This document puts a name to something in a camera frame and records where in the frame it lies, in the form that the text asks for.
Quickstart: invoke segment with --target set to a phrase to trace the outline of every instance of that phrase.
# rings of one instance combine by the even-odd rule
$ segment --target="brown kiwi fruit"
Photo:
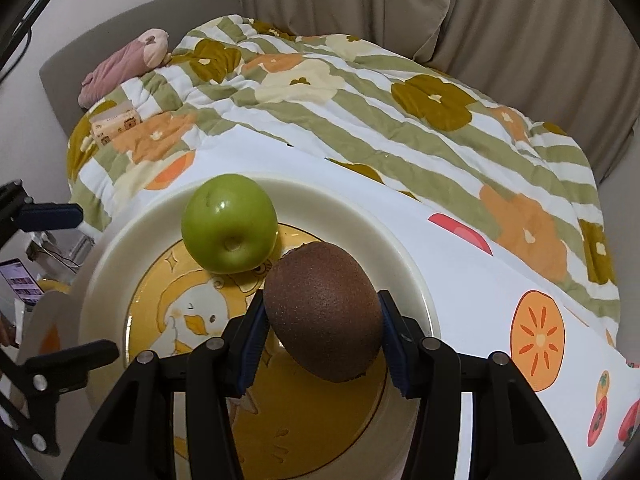
[[[284,348],[303,368],[341,383],[363,375],[380,351],[382,311],[362,267],[340,247],[311,242],[267,274],[264,306]]]

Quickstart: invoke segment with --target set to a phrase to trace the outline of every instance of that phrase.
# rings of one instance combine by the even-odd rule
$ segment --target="human hand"
[[[0,312],[0,345],[12,346],[15,343],[15,326]]]

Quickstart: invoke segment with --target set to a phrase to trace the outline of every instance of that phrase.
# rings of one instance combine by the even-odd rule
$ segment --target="striped blanket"
[[[98,149],[89,117],[126,100],[143,123]],[[475,228],[600,317],[613,342],[618,289],[575,141],[353,36],[295,37],[235,15],[190,31],[167,66],[123,83],[73,132],[68,177],[88,229],[171,186],[199,139],[237,124]]]

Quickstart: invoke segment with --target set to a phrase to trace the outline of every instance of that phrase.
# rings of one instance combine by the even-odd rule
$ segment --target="phone screen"
[[[44,294],[27,268],[17,258],[0,263],[0,274],[14,290],[15,295],[25,304],[35,305]]]

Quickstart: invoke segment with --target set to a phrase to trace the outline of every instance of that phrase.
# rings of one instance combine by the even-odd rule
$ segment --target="green apple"
[[[200,186],[182,214],[191,257],[215,274],[254,269],[273,251],[278,219],[269,195],[253,180],[222,174]]]

